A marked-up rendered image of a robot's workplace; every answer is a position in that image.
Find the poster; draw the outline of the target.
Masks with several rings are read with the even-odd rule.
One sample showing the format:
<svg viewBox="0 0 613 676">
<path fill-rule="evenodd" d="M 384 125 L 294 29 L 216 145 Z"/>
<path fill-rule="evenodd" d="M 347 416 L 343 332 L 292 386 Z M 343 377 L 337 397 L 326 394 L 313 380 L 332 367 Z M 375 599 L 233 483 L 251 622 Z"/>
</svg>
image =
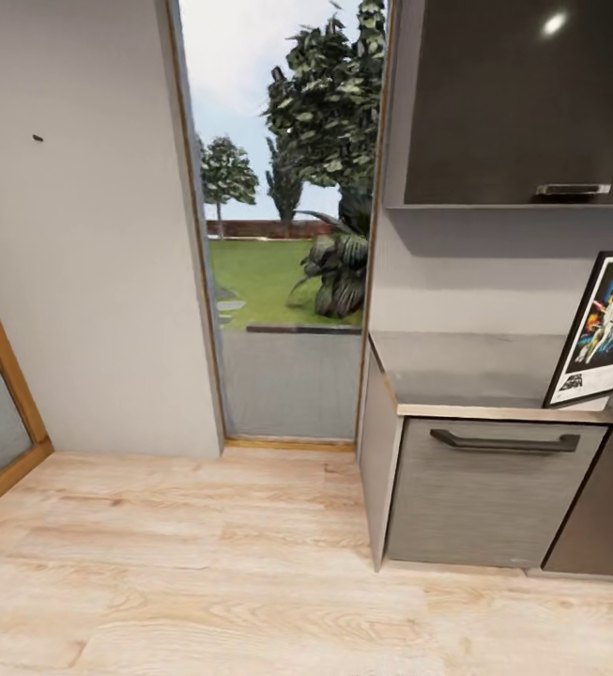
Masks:
<svg viewBox="0 0 613 676">
<path fill-rule="evenodd" d="M 613 391 L 613 251 L 599 251 L 543 407 Z"/>
</svg>

